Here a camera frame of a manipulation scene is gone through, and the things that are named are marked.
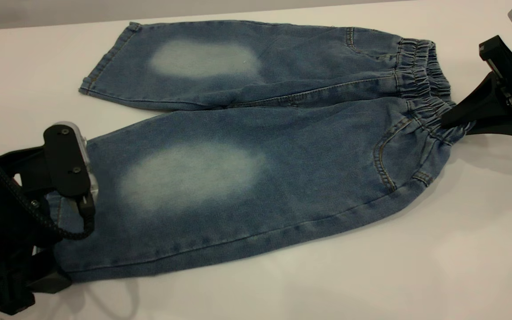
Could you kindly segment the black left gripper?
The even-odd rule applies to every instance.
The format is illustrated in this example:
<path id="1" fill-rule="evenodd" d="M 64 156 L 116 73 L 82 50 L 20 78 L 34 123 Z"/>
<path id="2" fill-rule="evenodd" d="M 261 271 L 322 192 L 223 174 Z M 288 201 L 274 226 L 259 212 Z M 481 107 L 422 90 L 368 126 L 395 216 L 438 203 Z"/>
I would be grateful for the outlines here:
<path id="1" fill-rule="evenodd" d="M 53 230 L 48 206 L 33 205 L 0 166 L 0 312 L 16 314 L 35 303 L 33 293 L 56 294 L 72 285 L 53 251 L 61 237 Z"/>

